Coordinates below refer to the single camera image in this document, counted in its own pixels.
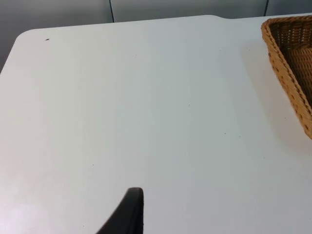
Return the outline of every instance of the wicker basket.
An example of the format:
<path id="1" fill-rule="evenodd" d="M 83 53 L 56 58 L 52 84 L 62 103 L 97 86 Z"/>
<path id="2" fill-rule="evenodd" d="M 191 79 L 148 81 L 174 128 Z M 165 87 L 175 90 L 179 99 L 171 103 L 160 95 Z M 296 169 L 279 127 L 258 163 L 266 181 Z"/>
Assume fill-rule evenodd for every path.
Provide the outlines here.
<path id="1" fill-rule="evenodd" d="M 312 16 L 268 19 L 261 31 L 272 68 L 312 139 Z"/>

